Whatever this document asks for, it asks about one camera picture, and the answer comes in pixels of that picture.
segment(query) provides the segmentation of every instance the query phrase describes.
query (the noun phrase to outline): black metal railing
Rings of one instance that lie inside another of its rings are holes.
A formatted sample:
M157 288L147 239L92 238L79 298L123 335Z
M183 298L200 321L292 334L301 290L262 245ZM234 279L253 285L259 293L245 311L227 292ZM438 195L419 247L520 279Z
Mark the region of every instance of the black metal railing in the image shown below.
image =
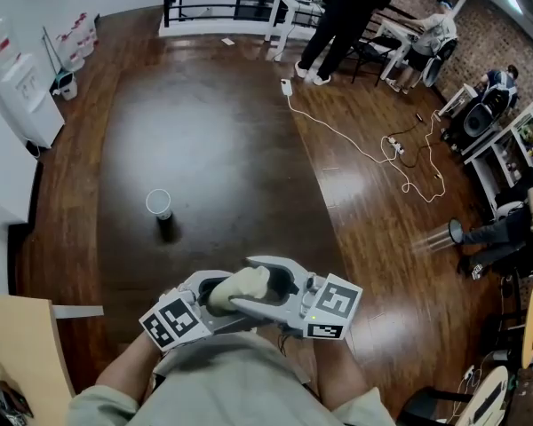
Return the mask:
M273 1L274 0L236 0L236 2L233 4L213 3L212 1L203 2L200 4L184 4L184 0L163 0L164 26L169 27L171 22L181 22L185 20L231 19L268 21L270 17L270 12L272 11ZM170 17L170 10L172 7L178 12L178 15L176 17ZM196 16L190 16L183 12L186 9L193 8L235 8L235 10L233 14L229 15L201 14ZM281 5L278 13L276 14L276 22L282 22L284 20L286 11L287 10L285 5ZM310 16L310 18L304 18L305 20L301 21L295 19L295 25L315 28L316 24L315 22L313 22L313 18L316 17L315 14L305 11L296 11L296 14ZM383 11L373 13L370 19L370 23L363 32L362 38L369 39L373 36L373 34L377 33L378 27L380 26L382 19L396 20L395 16L399 15L408 19L415 19L411 14L408 14L407 12L404 12L403 10L393 5L388 5Z

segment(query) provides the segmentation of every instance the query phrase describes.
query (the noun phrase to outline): white bookshelf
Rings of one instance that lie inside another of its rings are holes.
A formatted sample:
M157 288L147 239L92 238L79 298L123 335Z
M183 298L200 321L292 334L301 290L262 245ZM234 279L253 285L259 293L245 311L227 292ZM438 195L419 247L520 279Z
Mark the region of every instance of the white bookshelf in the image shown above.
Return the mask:
M529 138L533 138L533 101L464 161L475 169L494 216L496 194L502 187L514 186L521 171L533 167L533 143L526 141Z

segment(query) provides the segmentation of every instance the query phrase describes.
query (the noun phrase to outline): black shorts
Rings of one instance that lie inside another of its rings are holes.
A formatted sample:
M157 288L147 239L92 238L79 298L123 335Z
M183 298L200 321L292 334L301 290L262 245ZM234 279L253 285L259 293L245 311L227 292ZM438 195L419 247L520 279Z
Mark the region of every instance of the black shorts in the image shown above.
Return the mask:
M410 48L410 51L407 53L407 55L405 55L405 59L409 63L409 66L420 72L422 72L426 68L426 64L428 63L428 60L431 58L432 57L428 55L423 55L422 53L418 53L412 47Z

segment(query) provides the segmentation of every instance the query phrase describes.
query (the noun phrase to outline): brick wall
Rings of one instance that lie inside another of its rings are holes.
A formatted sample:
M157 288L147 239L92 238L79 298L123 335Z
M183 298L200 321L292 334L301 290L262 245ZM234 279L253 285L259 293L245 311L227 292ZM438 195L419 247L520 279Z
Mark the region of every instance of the brick wall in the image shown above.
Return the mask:
M392 4L417 18L436 8L434 0L393 0ZM518 110L528 105L533 99L533 40L490 0L468 0L455 21L458 48L436 83L442 95L448 99L462 83L475 85L487 70L514 63L520 72Z

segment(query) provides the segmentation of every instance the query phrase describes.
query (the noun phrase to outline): person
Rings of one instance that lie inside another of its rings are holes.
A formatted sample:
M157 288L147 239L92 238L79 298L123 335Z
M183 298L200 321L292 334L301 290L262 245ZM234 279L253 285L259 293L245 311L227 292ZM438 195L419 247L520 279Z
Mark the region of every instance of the person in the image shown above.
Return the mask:
M420 75L425 70L428 60L439 52L444 42L457 36L456 24L451 15L452 3L449 0L439 0L438 8L438 13L432 14L426 19L397 18L402 24L425 31L410 46L410 50L405 56L409 65L401 73L399 79L396 81L385 79L387 84L397 93L402 91L405 95L408 94L409 89L420 80Z
M72 399L67 424L394 426L346 341L314 340L314 355L322 403L278 349L254 333L176 348L155 369L161 354L143 332L94 386ZM153 369L165 380L142 403Z
M316 85L328 83L352 44L362 37L371 14L376 9L384 9L390 2L391 0L334 0L321 17L300 61L294 65L298 77L304 79L307 76L314 61L335 36L330 51L313 80Z
M463 256L458 264L459 272L472 274L478 279L486 266L527 245L531 246L533 253L533 186L527 195L527 207L523 206L504 219L464 234L464 245L486 243L491 246L472 256Z
M483 97L488 91L492 91L496 88L507 91L508 102L506 103L506 108L515 108L518 99L518 76L519 71L517 67L515 65L509 65L506 71L503 69L491 69L481 77L480 82L474 87L478 96L472 98L464 109L454 116L450 126L442 133L442 140L451 145L452 151L458 152L472 142L472 140L470 140L470 138L463 132L464 121L472 109L482 102Z

